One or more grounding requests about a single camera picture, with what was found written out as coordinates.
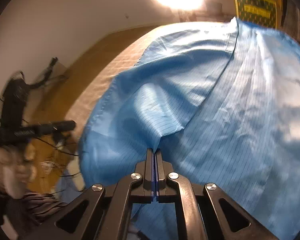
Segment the wooden floor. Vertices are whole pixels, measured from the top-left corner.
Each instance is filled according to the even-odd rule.
[[[31,122],[44,123],[63,120],[69,108],[99,72],[130,44],[156,27],[140,27],[112,33],[98,41],[66,70],[67,80],[55,85],[44,96],[35,110]],[[53,143],[49,136],[42,139]],[[39,140],[33,140],[32,144],[37,150],[34,166],[37,168],[38,174],[35,180],[29,184],[29,188],[41,193],[50,192],[71,156],[60,153]],[[67,147],[71,152],[74,152],[76,148],[75,144]],[[45,175],[40,165],[43,161],[55,162],[59,167],[54,168],[49,175]]]

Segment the blue fabric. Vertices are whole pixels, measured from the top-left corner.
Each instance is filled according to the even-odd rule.
[[[160,147],[190,181],[218,184],[279,239],[293,239],[300,230],[300,46],[236,19],[183,24],[156,39],[92,111],[79,143],[87,186],[133,172],[148,147]],[[149,238],[177,239],[173,204],[135,209],[135,225]]]

